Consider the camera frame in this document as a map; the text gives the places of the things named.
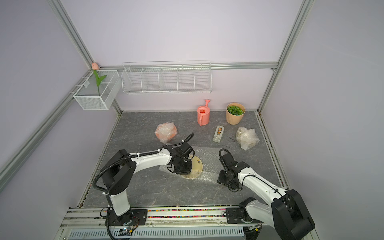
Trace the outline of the bubble wrap sheet pile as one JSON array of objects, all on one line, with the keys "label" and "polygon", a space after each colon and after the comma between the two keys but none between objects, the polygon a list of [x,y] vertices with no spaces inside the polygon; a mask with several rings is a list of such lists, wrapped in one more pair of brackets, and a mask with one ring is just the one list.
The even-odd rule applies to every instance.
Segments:
[{"label": "bubble wrap sheet pile", "polygon": [[[203,163],[203,173],[197,179],[197,181],[205,181],[210,183],[216,183],[219,177],[219,173],[223,170],[223,166],[219,161],[218,148],[206,148],[206,147],[193,147],[195,150],[195,156],[200,158]],[[159,171],[170,174],[174,177],[182,178],[180,175],[171,173],[168,166],[160,166]]]}]

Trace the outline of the cream beige plate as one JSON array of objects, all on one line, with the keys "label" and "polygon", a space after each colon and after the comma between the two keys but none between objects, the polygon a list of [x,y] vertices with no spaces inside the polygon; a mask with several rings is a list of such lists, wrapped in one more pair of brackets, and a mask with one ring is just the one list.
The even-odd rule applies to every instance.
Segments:
[{"label": "cream beige plate", "polygon": [[191,162],[192,162],[191,172],[186,175],[180,175],[182,178],[197,179],[203,173],[203,163],[200,158],[194,156]]}]

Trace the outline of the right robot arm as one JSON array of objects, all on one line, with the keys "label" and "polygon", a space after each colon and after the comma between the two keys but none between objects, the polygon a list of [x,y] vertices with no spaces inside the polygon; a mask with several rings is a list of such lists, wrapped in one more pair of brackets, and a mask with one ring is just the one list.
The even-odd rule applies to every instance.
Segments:
[{"label": "right robot arm", "polygon": [[226,149],[219,150],[219,160],[224,168],[218,184],[233,193],[247,187],[263,200],[249,197],[238,207],[227,208],[224,216],[229,224],[267,224],[282,240],[301,240],[315,229],[315,222],[296,190],[285,190],[270,183],[247,163],[235,161]]}]

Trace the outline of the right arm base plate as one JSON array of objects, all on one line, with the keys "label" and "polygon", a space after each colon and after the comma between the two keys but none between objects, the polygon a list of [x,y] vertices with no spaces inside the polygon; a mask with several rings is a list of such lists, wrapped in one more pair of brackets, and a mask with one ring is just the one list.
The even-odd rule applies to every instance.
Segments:
[{"label": "right arm base plate", "polygon": [[223,216],[228,224],[255,223],[255,220],[251,219],[243,208],[226,208]]}]

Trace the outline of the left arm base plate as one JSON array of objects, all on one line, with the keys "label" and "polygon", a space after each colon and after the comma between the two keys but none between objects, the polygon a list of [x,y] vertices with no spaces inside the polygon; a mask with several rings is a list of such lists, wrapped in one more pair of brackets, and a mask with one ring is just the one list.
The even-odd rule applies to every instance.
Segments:
[{"label": "left arm base plate", "polygon": [[146,224],[148,209],[131,209],[127,213],[117,216],[113,209],[107,214],[107,226],[143,226]]}]

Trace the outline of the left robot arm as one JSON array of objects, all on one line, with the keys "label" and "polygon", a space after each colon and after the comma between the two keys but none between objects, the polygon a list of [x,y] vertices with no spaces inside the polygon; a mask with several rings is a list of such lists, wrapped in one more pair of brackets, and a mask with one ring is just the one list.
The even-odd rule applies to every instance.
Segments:
[{"label": "left robot arm", "polygon": [[128,186],[135,173],[152,167],[169,166],[173,174],[188,175],[193,166],[190,156],[194,155],[195,150],[187,142],[143,153],[120,150],[95,176],[92,187],[106,196],[117,217],[125,217],[132,211]]}]

